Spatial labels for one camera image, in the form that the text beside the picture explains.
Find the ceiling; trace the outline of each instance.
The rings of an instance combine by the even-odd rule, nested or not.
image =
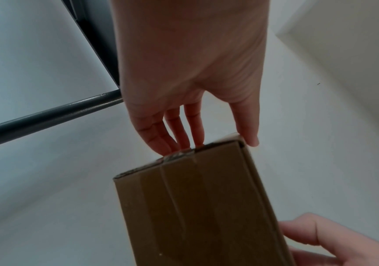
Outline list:
[[[289,32],[379,120],[379,0],[294,0],[278,22],[273,5],[283,2],[272,0],[271,28]]]

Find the corrugated cardboard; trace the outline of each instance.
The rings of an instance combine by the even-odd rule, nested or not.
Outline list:
[[[138,266],[294,265],[240,137],[114,181]]]

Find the finger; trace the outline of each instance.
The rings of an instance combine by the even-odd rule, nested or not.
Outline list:
[[[147,145],[162,156],[172,152],[169,144],[159,136],[156,127],[153,125],[152,117],[134,117],[130,116],[133,126],[140,137]]]
[[[185,115],[191,128],[194,144],[196,147],[204,144],[204,127],[201,121],[201,100],[197,103],[184,106]]]
[[[179,151],[178,144],[171,137],[171,135],[169,135],[169,132],[163,123],[163,113],[158,113],[153,116],[153,125],[156,128],[159,137],[161,137],[169,145],[171,152],[173,153]]]
[[[179,107],[165,112],[165,119],[169,128],[172,130],[176,141],[181,149],[190,147],[190,139],[182,125],[181,117],[179,116]]]
[[[251,147],[259,145],[258,127],[260,126],[260,96],[255,93],[236,103],[230,103],[236,130]]]
[[[374,241],[338,223],[307,213],[279,223],[283,234],[299,243],[320,245],[342,261],[366,252]]]
[[[291,255],[297,266],[341,266],[343,263],[335,258],[290,247]]]

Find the human hand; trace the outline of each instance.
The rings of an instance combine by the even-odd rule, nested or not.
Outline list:
[[[131,122],[157,153],[204,142],[204,91],[229,103],[237,131],[259,144],[269,0],[111,0],[120,84]],[[175,140],[163,123],[166,119]]]
[[[379,266],[379,242],[315,214],[280,222],[283,234],[335,257],[291,248],[297,266]]]

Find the black pole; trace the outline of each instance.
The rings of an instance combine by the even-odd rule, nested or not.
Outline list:
[[[0,124],[0,144],[122,103],[120,90],[69,103]]]

